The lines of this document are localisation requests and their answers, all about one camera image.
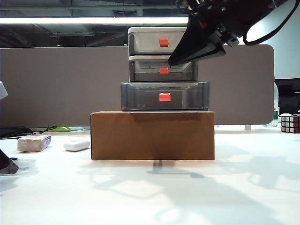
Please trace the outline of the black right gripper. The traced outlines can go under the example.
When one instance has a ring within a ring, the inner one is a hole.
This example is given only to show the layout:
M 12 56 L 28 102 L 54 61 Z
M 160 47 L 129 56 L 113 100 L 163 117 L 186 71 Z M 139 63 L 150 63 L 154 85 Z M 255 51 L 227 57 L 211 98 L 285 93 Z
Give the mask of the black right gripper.
M 225 55 L 252 24 L 250 0 L 186 0 L 188 23 L 172 52 L 171 66 Z

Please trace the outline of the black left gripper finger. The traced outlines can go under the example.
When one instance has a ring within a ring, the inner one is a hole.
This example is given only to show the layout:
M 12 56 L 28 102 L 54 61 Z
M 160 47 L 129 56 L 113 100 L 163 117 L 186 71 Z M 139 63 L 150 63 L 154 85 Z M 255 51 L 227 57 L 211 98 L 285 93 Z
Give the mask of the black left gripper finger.
M 14 175 L 19 167 L 2 150 L 0 150 L 0 174 Z

